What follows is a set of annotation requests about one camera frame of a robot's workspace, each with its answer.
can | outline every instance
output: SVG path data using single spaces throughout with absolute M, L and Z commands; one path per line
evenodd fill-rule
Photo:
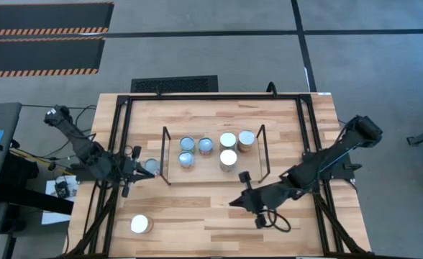
M 227 149 L 235 150 L 235 140 L 235 135 L 231 132 L 221 134 L 221 137 L 219 138 L 219 151 Z
M 239 133 L 237 149 L 242 153 L 246 153 L 252 149 L 254 141 L 255 134 L 253 134 L 250 130 L 243 130 Z
M 132 218 L 130 229 L 137 234 L 147 234 L 154 226 L 153 219 L 145 215 L 136 215 Z
M 160 174 L 160 163 L 154 158 L 149 158 L 145 162 L 145 169 L 154 176 L 158 176 Z
M 234 150 L 225 150 L 219 155 L 219 167 L 224 172 L 234 170 L 237 163 L 237 153 Z
M 189 151 L 183 151 L 178 156 L 178 161 L 183 168 L 191 168 L 194 165 L 194 154 Z
M 199 152 L 201 155 L 210 155 L 213 150 L 213 141 L 208 137 L 203 137 L 199 140 Z
M 189 151 L 194 153 L 196 145 L 194 144 L 194 139 L 192 137 L 183 137 L 180 140 L 180 146 L 182 151 Z

wooden tabletop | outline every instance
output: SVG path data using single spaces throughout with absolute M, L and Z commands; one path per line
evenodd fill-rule
M 96 109 L 92 131 L 96 133 L 95 141 L 100 142 L 103 147 L 108 145 L 116 98 L 117 94 L 100 95 Z M 340 128 L 333 99 L 331 95 L 319 94 L 312 94 L 312 99 L 322 145 L 328 147 L 334 142 Z M 304 109 L 307 127 L 310 129 L 306 107 Z M 124 121 L 123 114 L 122 110 L 118 139 Z M 254 132 L 261 124 L 265 125 L 271 175 L 261 185 L 279 181 L 280 173 L 301 162 L 301 153 L 304 150 L 296 105 L 292 100 L 135 101 L 127 144 L 142 147 L 140 160 L 160 159 L 163 126 L 168 128 L 173 139 L 178 139 L 185 135 L 204 136 L 209 133 L 210 124 L 218 124 L 219 131 Z M 311 133 L 309 139 L 314 147 Z M 357 194 L 345 181 L 331 181 L 331 185 L 339 221 L 363 249 L 369 250 Z M 79 186 L 69 225 L 70 247 L 74 247 L 82 238 L 92 187 L 93 183 Z M 257 230 L 255 215 L 244 209 L 228 206 L 243 189 L 244 186 L 237 181 L 172 186 L 167 186 L 161 178 L 137 182 L 132 185 L 128 198 L 118 198 L 109 255 L 160 257 L 322 254 L 314 202 L 310 194 L 297 201 L 288 200 L 278 208 L 278 212 L 292 226 L 290 233 L 282 233 L 275 229 Z M 90 222 L 93 221 L 96 200 L 94 199 Z M 154 227 L 149 234 L 136 235 L 130 230 L 130 220 L 136 214 L 145 214 L 153 219 Z M 330 249 L 334 250 L 331 227 L 326 218 L 325 222 Z M 106 222 L 100 229 L 97 251 L 102 250 L 105 227 Z

black rubber mat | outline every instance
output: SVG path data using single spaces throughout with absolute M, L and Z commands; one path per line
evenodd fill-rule
M 0 77 L 98 72 L 103 37 L 0 40 Z
M 218 92 L 218 76 L 132 79 L 132 93 Z
M 0 35 L 106 32 L 114 3 L 2 4 Z

can lid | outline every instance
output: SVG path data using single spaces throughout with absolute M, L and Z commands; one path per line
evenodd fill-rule
M 149 158 L 145 162 L 145 169 L 152 173 L 153 175 L 158 174 L 158 171 L 160 169 L 159 162 L 154 158 Z
M 235 135 L 231 132 L 225 132 L 219 138 L 221 144 L 225 147 L 231 147 L 235 144 Z
M 210 151 L 213 148 L 213 142 L 208 137 L 199 140 L 199 149 L 202 151 Z
M 184 150 L 190 150 L 194 147 L 194 139 L 192 137 L 183 137 L 180 140 L 180 146 Z
M 145 215 L 136 215 L 132 218 L 132 223 L 130 225 L 130 228 L 133 232 L 137 234 L 141 234 L 144 231 L 147 230 L 147 227 L 149 226 L 149 220 Z
M 225 165 L 234 165 L 235 162 L 237 162 L 237 153 L 233 150 L 225 150 L 221 152 L 219 159 L 221 160 L 221 163 L 224 163 Z
M 239 133 L 239 141 L 245 145 L 251 145 L 255 141 L 255 134 L 250 130 L 243 130 Z
M 194 162 L 194 155 L 191 152 L 181 152 L 178 156 L 181 165 L 190 165 Z

